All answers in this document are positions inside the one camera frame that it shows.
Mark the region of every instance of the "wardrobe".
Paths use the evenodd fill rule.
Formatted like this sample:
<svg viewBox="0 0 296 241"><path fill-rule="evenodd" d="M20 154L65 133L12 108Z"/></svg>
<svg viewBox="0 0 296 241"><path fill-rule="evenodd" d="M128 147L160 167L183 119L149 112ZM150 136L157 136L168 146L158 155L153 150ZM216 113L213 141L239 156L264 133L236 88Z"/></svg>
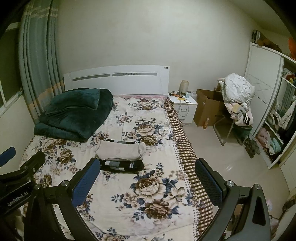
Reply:
<svg viewBox="0 0 296 241"><path fill-rule="evenodd" d="M245 78L255 87L255 95L251 101L251 112L254 119L251 134L257 141L261 155L269 169L283 159L283 155L291 149L296 136L293 128L283 129L278 121L291 107L293 96L296 95L296 87L285 77L287 70L296 72L294 59L273 49L260 47L254 43L250 44ZM271 148L262 144L260 138L263 130L266 130L270 140L273 140Z"/></svg>

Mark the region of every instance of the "white wardrobe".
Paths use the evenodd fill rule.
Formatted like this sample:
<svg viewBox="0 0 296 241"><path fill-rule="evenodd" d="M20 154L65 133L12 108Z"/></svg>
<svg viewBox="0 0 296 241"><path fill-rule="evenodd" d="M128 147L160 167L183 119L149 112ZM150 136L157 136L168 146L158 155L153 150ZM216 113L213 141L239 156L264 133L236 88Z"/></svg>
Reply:
<svg viewBox="0 0 296 241"><path fill-rule="evenodd" d="M247 81L255 87L255 96L251 101L251 111L254 119L251 134L258 142L261 155L269 169L278 163L283 154L286 154L285 152L295 139L294 135L288 143L284 143L278 133L279 127L276 125L273 126L267 121L267 117L275 102L277 101L281 104L287 86L290 88L293 86L293 88L295 88L292 88L293 91L296 90L296 87L282 76L285 67L295 72L296 61L275 50L251 43L245 73ZM274 156L270 155L268 149L262 146L258 141L257 134L262 127L268 131L271 138L276 138L277 142L280 144L281 151L278 154Z"/></svg>

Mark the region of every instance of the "bed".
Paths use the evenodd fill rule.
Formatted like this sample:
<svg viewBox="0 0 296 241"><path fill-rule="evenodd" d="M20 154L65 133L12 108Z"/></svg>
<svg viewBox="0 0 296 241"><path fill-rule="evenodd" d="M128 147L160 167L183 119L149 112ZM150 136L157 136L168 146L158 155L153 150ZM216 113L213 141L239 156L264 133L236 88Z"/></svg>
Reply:
<svg viewBox="0 0 296 241"><path fill-rule="evenodd" d="M24 151L21 164L39 150L45 153L45 164L35 180L49 187L70 180L82 169L96 156L100 140L146 144L143 171L101 171L78 207L98 240L192 241L213 218L212 203L195 175L196 155L166 99L168 73L167 66L112 66L66 74L66 90L97 86L122 95L114 96L111 113L87 142L34 136ZM130 89L124 87L127 81ZM153 86L143 88L144 83ZM70 238L60 210L54 208ZM26 205L22 212L25 215Z"/></svg>

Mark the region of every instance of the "orange object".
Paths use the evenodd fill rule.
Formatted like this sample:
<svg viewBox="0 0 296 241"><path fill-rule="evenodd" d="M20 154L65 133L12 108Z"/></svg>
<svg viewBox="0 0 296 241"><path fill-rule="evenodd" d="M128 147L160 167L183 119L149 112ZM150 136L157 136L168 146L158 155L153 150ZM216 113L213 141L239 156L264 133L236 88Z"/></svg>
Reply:
<svg viewBox="0 0 296 241"><path fill-rule="evenodd" d="M293 38L289 38L289 49L293 59L296 59L296 42Z"/></svg>
<svg viewBox="0 0 296 241"><path fill-rule="evenodd" d="M203 125L203 129L206 129L208 124L209 124L209 118L207 118L205 124Z"/></svg>

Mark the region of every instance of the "metal screw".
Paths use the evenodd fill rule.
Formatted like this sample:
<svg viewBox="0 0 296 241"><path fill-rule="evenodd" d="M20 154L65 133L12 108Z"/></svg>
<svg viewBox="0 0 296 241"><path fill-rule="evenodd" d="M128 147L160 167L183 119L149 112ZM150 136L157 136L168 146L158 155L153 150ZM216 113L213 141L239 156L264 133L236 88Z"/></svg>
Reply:
<svg viewBox="0 0 296 241"><path fill-rule="evenodd" d="M34 186L34 189L35 189L35 190L38 190L39 188L41 188L41 185L40 185L40 184L36 184L36 185Z"/></svg>
<svg viewBox="0 0 296 241"><path fill-rule="evenodd" d="M234 182L233 181L227 181L226 184L230 187L233 187L234 186Z"/></svg>
<svg viewBox="0 0 296 241"><path fill-rule="evenodd" d="M64 180L64 181L61 182L61 185L62 185L63 187L68 186L68 184L69 184L69 181L68 181L68 180Z"/></svg>
<svg viewBox="0 0 296 241"><path fill-rule="evenodd" d="M259 184L255 184L255 188L260 190L261 189L261 186Z"/></svg>

